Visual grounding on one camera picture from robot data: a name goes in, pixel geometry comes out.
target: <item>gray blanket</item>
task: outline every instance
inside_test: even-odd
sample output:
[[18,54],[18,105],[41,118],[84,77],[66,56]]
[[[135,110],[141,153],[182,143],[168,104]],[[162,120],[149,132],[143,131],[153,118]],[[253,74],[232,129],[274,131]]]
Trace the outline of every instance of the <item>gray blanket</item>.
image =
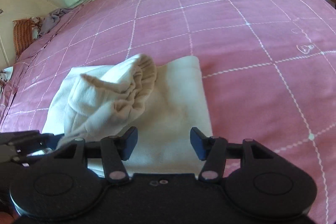
[[42,22],[41,31],[38,37],[41,37],[44,34],[50,32],[50,30],[58,24],[60,18],[65,14],[67,14],[68,12],[70,12],[71,10],[72,9],[69,8],[58,8],[49,13]]

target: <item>striped orange cloth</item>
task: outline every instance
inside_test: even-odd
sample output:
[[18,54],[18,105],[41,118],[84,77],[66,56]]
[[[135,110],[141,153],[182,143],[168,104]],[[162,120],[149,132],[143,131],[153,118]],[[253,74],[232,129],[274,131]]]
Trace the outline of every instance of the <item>striped orange cloth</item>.
[[16,58],[34,42],[32,35],[33,22],[31,19],[14,20],[13,40]]

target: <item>bedspread pattern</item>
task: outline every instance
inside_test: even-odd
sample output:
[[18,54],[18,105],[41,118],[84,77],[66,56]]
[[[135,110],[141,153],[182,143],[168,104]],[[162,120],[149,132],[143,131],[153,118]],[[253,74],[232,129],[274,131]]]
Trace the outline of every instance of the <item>bedspread pattern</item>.
[[334,223],[335,31],[323,0],[96,0],[14,66],[1,131],[41,130],[72,67],[195,55],[214,135],[254,138],[307,171],[318,185],[310,216]]

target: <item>bed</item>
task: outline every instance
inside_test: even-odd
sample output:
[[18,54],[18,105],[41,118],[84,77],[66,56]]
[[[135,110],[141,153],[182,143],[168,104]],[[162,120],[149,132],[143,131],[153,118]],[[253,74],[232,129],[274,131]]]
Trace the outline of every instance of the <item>bed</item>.
[[[308,172],[317,223],[336,221],[336,14],[323,0],[96,0],[23,52],[0,99],[1,132],[42,130],[72,67],[137,53],[195,55],[214,135],[253,138]],[[238,168],[229,161],[225,175]]]

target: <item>cream headboard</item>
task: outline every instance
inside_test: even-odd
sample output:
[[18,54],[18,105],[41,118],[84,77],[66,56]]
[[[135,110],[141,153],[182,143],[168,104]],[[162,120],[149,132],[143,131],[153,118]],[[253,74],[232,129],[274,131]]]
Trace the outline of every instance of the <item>cream headboard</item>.
[[44,16],[59,8],[48,0],[0,0],[0,69],[15,62],[13,20]]

